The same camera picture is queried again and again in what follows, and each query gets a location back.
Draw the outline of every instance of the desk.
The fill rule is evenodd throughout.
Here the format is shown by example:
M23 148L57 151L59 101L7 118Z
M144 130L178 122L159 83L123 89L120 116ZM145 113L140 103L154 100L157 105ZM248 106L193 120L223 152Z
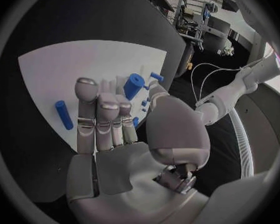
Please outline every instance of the desk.
M0 150L34 202L64 195L75 152L38 111L17 59L41 47L80 40L121 41L166 51L161 71L166 89L185 48L176 30L147 0L39 0L26 13L0 60Z

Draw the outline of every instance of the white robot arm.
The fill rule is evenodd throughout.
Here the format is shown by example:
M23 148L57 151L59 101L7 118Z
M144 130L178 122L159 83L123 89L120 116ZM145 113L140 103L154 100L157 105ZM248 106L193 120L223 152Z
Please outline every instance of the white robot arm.
M277 75L280 75L280 63L275 53L272 53L253 67L241 69L233 82L199 100L195 111L205 125L211 125L228 114L242 95L254 92L258 84Z

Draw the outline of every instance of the white cable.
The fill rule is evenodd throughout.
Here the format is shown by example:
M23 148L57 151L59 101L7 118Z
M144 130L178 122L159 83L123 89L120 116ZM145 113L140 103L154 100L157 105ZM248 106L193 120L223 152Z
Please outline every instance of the white cable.
M194 97L195 97L195 99L196 99L196 102L198 102L198 100L197 100L197 96L196 96L196 93L195 93L195 90L194 90L194 85L193 85L193 73L194 73L195 69L196 69L197 67L201 66L201 65L210 65L210 66L216 67L216 68L218 68L218 69L223 69L222 67L215 66L215 65L213 65L213 64L211 64L211 63L200 63L200 64L198 64L197 66L195 66L195 67L193 68L192 73L191 73L191 85L192 85L192 90L193 90L193 93L194 93Z
M211 74L213 74L213 73L215 73L215 72L217 72L217 71L240 71L240 70L241 70L241 68L239 68L239 69L224 69L224 68L221 68L221 69L214 70L214 71L212 71L211 73L209 73L209 74L204 78L204 80L203 80L203 82L202 82L202 84L201 84L200 93L199 93L199 99L201 99L201 94L202 94L203 85L204 85L206 79L207 79Z

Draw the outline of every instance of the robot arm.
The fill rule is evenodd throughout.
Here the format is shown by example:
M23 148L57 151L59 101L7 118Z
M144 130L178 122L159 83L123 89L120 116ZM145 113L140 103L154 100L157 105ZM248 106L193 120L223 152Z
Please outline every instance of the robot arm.
M221 87L196 103L196 112L205 125L211 125L228 114L238 99L254 92L258 84L280 75L280 63L272 53L253 67L245 67L236 74L233 82Z

